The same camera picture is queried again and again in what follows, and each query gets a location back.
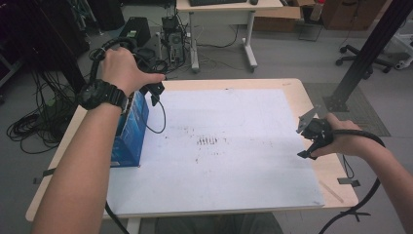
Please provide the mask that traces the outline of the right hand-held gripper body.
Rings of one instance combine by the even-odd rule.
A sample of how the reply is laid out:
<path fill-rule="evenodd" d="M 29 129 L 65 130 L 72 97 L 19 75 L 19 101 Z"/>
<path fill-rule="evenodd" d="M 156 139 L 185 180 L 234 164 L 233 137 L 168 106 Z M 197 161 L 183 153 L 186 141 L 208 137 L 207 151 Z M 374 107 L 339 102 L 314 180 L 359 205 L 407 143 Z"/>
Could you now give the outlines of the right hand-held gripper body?
<path fill-rule="evenodd" d="M 320 107 L 315 106 L 299 117 L 297 134 L 312 140 L 320 145 L 327 145 L 333 141 L 332 128 L 327 120 L 316 118 Z"/>

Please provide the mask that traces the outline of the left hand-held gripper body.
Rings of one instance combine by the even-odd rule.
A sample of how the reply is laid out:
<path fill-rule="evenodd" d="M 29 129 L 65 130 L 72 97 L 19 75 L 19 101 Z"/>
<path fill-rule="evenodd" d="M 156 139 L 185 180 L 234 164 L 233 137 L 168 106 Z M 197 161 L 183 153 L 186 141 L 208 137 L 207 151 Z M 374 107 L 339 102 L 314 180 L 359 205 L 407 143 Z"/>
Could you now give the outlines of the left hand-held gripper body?
<path fill-rule="evenodd" d="M 131 77 L 138 82 L 163 82 L 167 79 L 165 73 L 156 69 L 157 58 L 150 49 L 133 49 L 131 52 L 135 68 L 131 71 Z"/>

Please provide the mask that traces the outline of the blue cardboard box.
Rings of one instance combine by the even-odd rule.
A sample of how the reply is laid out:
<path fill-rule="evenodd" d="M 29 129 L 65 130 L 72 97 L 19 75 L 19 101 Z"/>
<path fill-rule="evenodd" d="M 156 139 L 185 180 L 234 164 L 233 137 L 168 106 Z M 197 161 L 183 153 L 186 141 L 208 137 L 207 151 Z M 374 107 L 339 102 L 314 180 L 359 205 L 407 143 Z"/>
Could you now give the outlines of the blue cardboard box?
<path fill-rule="evenodd" d="M 118 123 L 111 154 L 112 168 L 139 165 L 149 110 L 141 92 L 136 92 L 129 101 Z"/>

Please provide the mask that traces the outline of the person's right hand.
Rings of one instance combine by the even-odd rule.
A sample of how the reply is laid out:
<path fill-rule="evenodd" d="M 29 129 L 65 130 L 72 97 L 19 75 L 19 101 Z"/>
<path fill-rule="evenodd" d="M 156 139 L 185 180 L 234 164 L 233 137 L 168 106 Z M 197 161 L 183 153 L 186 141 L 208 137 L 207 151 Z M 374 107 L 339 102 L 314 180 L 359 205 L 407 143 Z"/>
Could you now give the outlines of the person's right hand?
<path fill-rule="evenodd" d="M 340 121 L 332 113 L 327 113 L 325 119 L 331 125 L 333 130 L 360 131 L 360 127 L 354 122 L 350 120 Z M 332 153 L 341 153 L 366 158 L 367 155 L 372 153 L 378 146 L 379 144 L 376 141 L 364 136 L 336 135 L 330 144 L 315 150 L 312 153 L 312 156 L 320 157 Z"/>

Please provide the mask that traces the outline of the open grey computer case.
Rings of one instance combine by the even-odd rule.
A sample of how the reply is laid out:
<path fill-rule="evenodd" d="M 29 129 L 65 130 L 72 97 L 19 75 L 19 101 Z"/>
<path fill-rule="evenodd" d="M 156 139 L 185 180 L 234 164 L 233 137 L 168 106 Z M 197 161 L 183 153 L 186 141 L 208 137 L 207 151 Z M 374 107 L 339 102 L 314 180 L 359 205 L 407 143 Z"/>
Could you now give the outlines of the open grey computer case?
<path fill-rule="evenodd" d="M 162 18 L 165 41 L 169 49 L 169 61 L 180 64 L 185 61 L 184 34 L 177 16 Z"/>

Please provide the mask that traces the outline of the black computer tower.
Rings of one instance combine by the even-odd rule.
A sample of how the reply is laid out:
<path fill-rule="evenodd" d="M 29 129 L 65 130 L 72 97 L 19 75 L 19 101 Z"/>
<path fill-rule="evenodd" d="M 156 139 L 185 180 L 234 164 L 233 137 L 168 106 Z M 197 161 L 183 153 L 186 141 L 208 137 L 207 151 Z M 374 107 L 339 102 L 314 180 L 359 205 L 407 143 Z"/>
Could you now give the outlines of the black computer tower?
<path fill-rule="evenodd" d="M 148 19 L 139 17 L 129 18 L 120 33 L 120 37 L 134 39 L 138 47 L 144 46 L 151 39 Z"/>

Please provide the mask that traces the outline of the grey floor mat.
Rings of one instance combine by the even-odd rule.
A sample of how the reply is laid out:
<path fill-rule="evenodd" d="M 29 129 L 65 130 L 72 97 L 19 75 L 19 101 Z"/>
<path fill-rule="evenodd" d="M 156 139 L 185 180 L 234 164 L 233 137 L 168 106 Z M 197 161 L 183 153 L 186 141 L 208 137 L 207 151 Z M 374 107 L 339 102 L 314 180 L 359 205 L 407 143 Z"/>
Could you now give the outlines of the grey floor mat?
<path fill-rule="evenodd" d="M 323 117 L 329 110 L 324 98 L 330 97 L 337 88 L 336 83 L 304 83 L 304 88 L 313 105 L 319 105 L 319 117 Z M 378 137 L 389 137 L 391 134 L 377 115 L 370 102 L 360 88 L 355 88 L 346 101 L 344 111 L 334 111 L 340 120 L 351 120 L 363 130 Z"/>

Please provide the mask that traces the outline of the black wristwatch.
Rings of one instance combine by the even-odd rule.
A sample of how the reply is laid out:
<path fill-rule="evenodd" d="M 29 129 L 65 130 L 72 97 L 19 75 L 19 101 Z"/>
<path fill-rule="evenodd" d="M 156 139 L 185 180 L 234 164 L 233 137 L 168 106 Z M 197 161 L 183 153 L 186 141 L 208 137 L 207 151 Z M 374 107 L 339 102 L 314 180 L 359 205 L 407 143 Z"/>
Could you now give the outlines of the black wristwatch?
<path fill-rule="evenodd" d="M 94 80 L 85 85 L 76 100 L 87 110 L 95 109 L 102 103 L 109 103 L 120 107 L 122 114 L 127 111 L 129 103 L 129 98 L 121 89 L 103 80 Z"/>

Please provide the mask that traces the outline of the white foam board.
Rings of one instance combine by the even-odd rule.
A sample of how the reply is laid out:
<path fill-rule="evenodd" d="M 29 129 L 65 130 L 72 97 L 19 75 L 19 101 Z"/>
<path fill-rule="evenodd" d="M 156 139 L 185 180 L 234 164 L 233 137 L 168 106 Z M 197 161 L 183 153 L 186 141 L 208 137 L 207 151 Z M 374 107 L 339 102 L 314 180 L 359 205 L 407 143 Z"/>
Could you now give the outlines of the white foam board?
<path fill-rule="evenodd" d="M 115 214 L 323 206 L 283 90 L 166 91 L 162 103 L 149 113 L 139 165 L 110 173 Z"/>

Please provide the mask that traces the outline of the black keyboard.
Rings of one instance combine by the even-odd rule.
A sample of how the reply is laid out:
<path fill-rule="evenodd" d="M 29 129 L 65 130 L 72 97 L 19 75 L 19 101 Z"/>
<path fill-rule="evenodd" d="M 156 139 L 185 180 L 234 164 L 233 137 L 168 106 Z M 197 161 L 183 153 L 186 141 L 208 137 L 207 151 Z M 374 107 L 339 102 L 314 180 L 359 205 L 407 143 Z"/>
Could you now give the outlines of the black keyboard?
<path fill-rule="evenodd" d="M 245 3 L 247 0 L 189 0 L 191 7 Z"/>

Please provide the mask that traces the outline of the white office desk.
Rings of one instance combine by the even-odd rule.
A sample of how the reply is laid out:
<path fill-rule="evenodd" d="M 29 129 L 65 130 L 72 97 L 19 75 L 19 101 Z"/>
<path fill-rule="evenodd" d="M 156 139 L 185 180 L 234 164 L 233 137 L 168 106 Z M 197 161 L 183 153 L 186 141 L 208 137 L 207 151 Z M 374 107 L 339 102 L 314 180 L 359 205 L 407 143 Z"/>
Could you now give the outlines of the white office desk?
<path fill-rule="evenodd" d="M 192 6 L 190 0 L 176 0 L 175 8 L 178 13 L 187 13 L 189 16 L 189 32 L 191 33 L 190 55 L 191 68 L 197 73 L 200 71 L 198 57 L 197 39 L 194 35 L 196 25 L 232 25 L 245 24 L 246 35 L 242 39 L 244 52 L 248 61 L 249 69 L 253 72 L 258 64 L 251 48 L 251 34 L 254 25 L 254 17 L 257 11 L 275 10 L 282 7 L 280 0 L 257 0 L 252 5 L 249 0 L 242 3 L 217 4 L 205 6 Z"/>

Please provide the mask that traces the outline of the flat brown cardboard box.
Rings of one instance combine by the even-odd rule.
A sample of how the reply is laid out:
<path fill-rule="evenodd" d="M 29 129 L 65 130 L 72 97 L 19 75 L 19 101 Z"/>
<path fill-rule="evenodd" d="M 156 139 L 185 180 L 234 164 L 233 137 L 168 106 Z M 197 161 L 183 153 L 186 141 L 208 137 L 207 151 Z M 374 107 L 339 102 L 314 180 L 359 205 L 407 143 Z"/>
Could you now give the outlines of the flat brown cardboard box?
<path fill-rule="evenodd" d="M 259 10 L 254 16 L 254 31 L 290 32 L 301 19 L 299 7 L 284 6 L 273 10 Z"/>

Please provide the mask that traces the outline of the large brown cardboard box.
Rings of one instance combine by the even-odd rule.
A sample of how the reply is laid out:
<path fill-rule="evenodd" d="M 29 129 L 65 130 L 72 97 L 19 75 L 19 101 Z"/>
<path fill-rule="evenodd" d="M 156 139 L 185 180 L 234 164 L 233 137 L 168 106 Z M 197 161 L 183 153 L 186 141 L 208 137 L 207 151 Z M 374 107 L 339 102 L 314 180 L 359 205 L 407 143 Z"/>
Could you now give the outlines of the large brown cardboard box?
<path fill-rule="evenodd" d="M 328 30 L 367 30 L 387 0 L 325 0 L 321 19 Z"/>

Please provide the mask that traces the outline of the white table leg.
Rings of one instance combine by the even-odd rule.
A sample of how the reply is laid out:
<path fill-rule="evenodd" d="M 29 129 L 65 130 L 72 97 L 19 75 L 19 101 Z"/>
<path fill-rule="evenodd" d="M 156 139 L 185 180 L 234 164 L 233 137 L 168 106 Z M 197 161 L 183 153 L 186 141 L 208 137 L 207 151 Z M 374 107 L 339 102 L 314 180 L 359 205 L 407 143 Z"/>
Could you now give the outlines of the white table leg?
<path fill-rule="evenodd" d="M 141 218 L 133 217 L 128 220 L 127 230 L 130 234 L 139 234 Z"/>

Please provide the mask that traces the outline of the black aluminium post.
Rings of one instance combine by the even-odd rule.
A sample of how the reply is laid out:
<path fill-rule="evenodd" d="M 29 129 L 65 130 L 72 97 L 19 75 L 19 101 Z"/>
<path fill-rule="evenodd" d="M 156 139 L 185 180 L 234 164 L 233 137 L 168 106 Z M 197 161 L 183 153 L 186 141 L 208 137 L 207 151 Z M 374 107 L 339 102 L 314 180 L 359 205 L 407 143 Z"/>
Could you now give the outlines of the black aluminium post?
<path fill-rule="evenodd" d="M 360 52 L 356 55 L 355 60 L 338 84 L 336 90 L 330 97 L 323 99 L 329 112 L 344 111 L 347 108 L 346 101 L 363 79 L 367 68 L 380 55 L 412 11 L 413 0 L 392 1 L 360 49 Z"/>

